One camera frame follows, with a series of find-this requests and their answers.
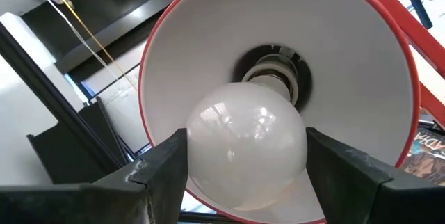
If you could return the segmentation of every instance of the lamp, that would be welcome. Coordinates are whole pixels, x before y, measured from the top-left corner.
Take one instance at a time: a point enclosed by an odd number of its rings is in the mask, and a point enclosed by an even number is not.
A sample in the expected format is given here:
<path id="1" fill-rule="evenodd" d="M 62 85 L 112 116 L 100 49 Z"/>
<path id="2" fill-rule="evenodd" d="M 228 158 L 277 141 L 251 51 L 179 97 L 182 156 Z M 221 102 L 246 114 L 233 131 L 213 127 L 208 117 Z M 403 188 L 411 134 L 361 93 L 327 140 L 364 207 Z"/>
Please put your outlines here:
<path id="1" fill-rule="evenodd" d="M 139 100 L 153 145 L 188 127 L 187 189 L 203 204 L 245 223 L 310 223 L 323 212 L 300 167 L 303 125 L 399 166 L 420 93 L 377 0 L 174 0 L 147 41 Z M 282 132 L 257 140 L 267 127 Z"/>

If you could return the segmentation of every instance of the red metal arm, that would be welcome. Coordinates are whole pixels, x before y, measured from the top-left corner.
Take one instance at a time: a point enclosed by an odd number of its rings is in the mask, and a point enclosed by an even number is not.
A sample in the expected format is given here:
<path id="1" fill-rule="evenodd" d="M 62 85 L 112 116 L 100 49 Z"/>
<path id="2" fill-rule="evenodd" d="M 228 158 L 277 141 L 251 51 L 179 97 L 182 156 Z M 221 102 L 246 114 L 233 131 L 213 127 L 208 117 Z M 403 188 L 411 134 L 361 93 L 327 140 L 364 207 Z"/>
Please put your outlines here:
<path id="1" fill-rule="evenodd" d="M 396 20 L 410 44 L 445 78 L 445 48 L 398 0 L 378 0 Z M 421 105 L 445 126 L 445 105 L 421 84 Z"/>

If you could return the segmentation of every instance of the black panel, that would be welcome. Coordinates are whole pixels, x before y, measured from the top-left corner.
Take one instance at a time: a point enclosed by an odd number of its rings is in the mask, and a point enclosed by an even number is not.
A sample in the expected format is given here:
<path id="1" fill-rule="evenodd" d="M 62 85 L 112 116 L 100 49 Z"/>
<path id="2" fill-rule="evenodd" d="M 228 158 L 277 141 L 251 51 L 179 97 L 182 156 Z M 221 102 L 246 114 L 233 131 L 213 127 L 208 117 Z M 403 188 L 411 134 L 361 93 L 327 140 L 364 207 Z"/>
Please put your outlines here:
<path id="1" fill-rule="evenodd" d="M 55 184 L 95 182 L 108 175 L 97 163 L 96 155 L 64 125 L 57 124 L 38 136 L 29 136 L 29 140 Z"/>
<path id="2" fill-rule="evenodd" d="M 126 165 L 124 148 L 100 102 L 83 108 L 79 115 L 99 137 L 103 147 L 99 152 L 109 153 L 114 158 L 114 161 L 102 159 L 102 163 L 117 162 L 116 169 Z M 65 125 L 57 124 L 28 138 L 55 184 L 94 182 L 110 173 L 98 162 L 99 154 L 86 147 Z"/>

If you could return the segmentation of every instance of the black metal frame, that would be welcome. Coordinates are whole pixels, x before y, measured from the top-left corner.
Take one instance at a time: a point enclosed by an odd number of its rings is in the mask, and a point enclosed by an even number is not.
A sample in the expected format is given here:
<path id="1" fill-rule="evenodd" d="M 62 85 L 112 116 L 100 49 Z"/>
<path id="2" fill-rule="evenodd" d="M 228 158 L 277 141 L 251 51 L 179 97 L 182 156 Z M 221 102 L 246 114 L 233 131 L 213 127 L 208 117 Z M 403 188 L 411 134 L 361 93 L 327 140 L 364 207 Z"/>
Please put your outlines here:
<path id="1" fill-rule="evenodd" d="M 215 224 L 239 223 L 238 221 L 234 221 L 220 214 L 190 213 L 190 212 L 179 213 L 178 221 L 186 223 L 215 223 Z"/>
<path id="2" fill-rule="evenodd" d="M 65 125 L 70 133 L 76 136 L 76 139 L 91 152 L 91 156 L 96 158 L 97 163 L 105 171 L 111 173 L 120 167 L 118 161 L 107 151 L 96 134 L 3 24 L 0 24 L 0 55 L 48 108 L 57 121 Z"/>
<path id="3" fill-rule="evenodd" d="M 314 128 L 306 132 L 307 173 L 329 224 L 445 223 L 445 187 L 378 161 Z"/>
<path id="4" fill-rule="evenodd" d="M 2 223 L 177 223 L 186 187 L 187 134 L 92 184 L 0 186 Z"/>

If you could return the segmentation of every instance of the lamp shade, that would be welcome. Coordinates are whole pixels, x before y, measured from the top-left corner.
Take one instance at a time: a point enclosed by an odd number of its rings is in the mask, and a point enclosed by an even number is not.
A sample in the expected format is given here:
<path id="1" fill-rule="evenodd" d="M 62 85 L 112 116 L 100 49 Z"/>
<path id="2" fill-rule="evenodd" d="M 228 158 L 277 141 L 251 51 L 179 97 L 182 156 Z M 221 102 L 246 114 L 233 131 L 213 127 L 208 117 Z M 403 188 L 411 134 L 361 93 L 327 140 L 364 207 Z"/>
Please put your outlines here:
<path id="1" fill-rule="evenodd" d="M 307 63 L 311 92 L 298 109 L 306 127 L 401 164 L 416 129 L 419 82 L 401 30 L 376 0 L 174 0 L 140 65 L 140 111 L 152 145 L 185 127 L 207 94 L 236 81 L 240 59 L 262 45 L 285 46 Z M 244 223 L 324 219 L 305 171 L 260 209 L 222 206 L 190 178 L 187 190 Z"/>

